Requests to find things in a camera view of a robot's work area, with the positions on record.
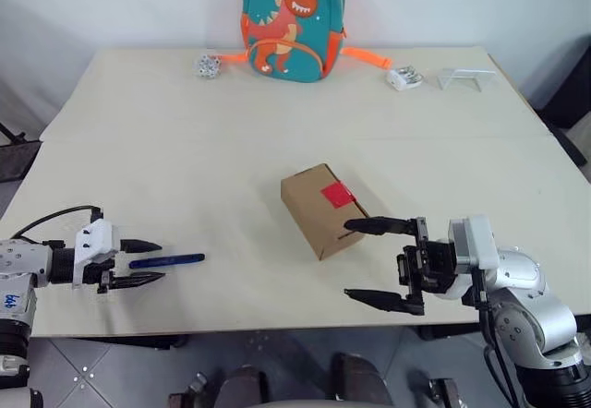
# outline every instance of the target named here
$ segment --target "teal backpack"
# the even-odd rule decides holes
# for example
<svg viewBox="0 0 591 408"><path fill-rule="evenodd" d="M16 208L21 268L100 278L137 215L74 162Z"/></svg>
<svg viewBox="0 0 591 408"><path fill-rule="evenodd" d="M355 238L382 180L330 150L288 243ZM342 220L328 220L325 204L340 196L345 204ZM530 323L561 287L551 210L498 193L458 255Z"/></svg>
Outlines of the teal backpack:
<svg viewBox="0 0 591 408"><path fill-rule="evenodd" d="M248 61L274 78L325 78L343 46L343 13L344 0L244 0Z"/></svg>

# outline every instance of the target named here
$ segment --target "table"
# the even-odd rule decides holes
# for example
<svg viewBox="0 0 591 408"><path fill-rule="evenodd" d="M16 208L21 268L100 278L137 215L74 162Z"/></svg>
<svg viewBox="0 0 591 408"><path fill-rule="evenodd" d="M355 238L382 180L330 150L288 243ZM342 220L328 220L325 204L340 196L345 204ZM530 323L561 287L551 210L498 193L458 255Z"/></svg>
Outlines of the table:
<svg viewBox="0 0 591 408"><path fill-rule="evenodd" d="M591 188L554 137L501 75L482 93L431 85L453 62L494 67L480 48L386 54L415 65L428 84L398 93L379 70L345 58L312 85L269 80L247 66L208 81L191 76L200 50L100 52L43 134L0 236L89 202L125 236L208 259L107 295L41 289L33 335L475 321L473 309L430 295L423 318L343 295L345 287L404 292L393 257L412 239L366 237L318 262L280 200L279 182L319 162L370 214L427 216L433 238L447 234L450 218L486 213L500 245L531 254L574 312L591 312ZM71 244L85 217L30 236ZM117 272L137 257L118 255Z"/></svg>

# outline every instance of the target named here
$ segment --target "red label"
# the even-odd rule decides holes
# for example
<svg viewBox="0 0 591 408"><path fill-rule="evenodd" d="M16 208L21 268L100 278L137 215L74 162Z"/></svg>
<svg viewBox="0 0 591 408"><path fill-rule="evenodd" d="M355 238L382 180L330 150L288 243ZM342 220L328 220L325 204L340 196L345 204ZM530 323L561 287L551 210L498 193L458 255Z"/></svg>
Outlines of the red label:
<svg viewBox="0 0 591 408"><path fill-rule="evenodd" d="M355 202L355 197L341 182L335 182L324 188L321 193L327 198L335 208L341 208L351 202Z"/></svg>

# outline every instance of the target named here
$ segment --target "dinosaur print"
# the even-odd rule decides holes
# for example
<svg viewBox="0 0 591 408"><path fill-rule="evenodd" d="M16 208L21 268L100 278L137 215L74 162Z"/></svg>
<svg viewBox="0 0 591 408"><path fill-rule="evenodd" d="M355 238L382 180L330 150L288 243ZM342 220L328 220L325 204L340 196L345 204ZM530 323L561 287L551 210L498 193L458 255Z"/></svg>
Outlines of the dinosaur print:
<svg viewBox="0 0 591 408"><path fill-rule="evenodd" d="M275 0L278 11L272 11L267 21L261 20L259 24L248 22L248 36L256 40L278 39L288 42L296 42L297 35L302 33L302 27L297 23L297 18L309 18L318 7L318 0ZM273 71L269 63L269 57L276 54L275 69L287 73L285 63L289 59L292 47L282 43L264 43L257 47L255 68L263 74Z"/></svg>

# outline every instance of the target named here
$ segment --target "wall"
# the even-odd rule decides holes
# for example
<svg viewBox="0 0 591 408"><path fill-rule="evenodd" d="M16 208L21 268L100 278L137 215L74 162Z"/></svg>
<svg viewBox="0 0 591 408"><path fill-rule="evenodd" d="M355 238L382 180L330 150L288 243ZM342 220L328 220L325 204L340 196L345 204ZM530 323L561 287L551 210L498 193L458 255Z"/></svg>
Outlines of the wall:
<svg viewBox="0 0 591 408"><path fill-rule="evenodd" d="M239 46L240 6L0 0L0 120L38 134L97 47ZM591 0L347 0L345 16L350 44L484 44L535 106L568 74L591 33Z"/></svg>

